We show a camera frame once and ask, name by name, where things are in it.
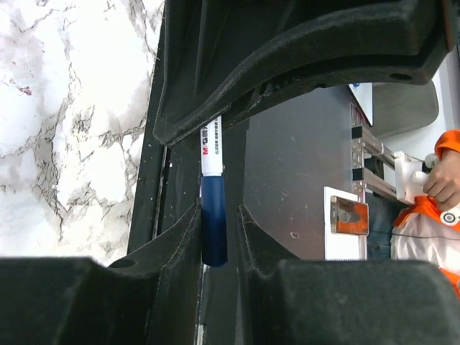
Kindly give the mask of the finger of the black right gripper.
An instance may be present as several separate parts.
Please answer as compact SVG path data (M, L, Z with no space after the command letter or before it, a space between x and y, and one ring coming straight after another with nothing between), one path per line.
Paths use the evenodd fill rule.
M153 133L172 146L317 88L423 85L450 51L450 1L166 1Z

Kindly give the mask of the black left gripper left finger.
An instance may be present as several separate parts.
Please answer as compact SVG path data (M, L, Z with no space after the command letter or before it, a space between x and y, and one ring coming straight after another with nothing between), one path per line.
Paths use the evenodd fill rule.
M201 210L103 267L88 257L1 261L3 344L192 344Z

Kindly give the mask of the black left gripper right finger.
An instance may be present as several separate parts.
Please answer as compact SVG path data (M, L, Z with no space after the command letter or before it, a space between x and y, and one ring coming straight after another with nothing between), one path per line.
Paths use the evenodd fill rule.
M457 344L459 299L427 262L299 259L237 212L245 344Z

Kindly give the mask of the blue marker cap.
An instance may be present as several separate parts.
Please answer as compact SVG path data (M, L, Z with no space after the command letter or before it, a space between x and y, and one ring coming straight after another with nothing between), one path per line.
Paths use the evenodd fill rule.
M210 267L228 262L224 178L205 176L201 180L202 261Z

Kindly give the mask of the white marker pen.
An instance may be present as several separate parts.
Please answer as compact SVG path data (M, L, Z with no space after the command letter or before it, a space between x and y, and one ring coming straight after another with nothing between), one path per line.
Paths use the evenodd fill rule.
M223 172L221 117L205 125L200 134L202 175L221 176Z

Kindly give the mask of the orange sleeved operator forearm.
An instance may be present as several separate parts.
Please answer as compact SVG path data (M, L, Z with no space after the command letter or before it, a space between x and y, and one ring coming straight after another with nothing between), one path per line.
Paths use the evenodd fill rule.
M435 153L440 161L445 158L459 160L459 137L458 129L452 129L443 133L435 144Z

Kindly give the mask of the operator bare hand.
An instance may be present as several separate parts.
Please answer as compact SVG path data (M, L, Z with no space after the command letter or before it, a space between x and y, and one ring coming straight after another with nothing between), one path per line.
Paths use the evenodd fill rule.
M423 191L432 197L440 211L459 204L459 153L447 150L432 169Z

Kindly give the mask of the gold framed phone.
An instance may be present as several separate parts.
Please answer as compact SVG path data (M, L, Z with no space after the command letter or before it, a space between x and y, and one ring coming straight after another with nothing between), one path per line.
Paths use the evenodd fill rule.
M366 203L331 196L331 232L367 236L369 234L369 209Z

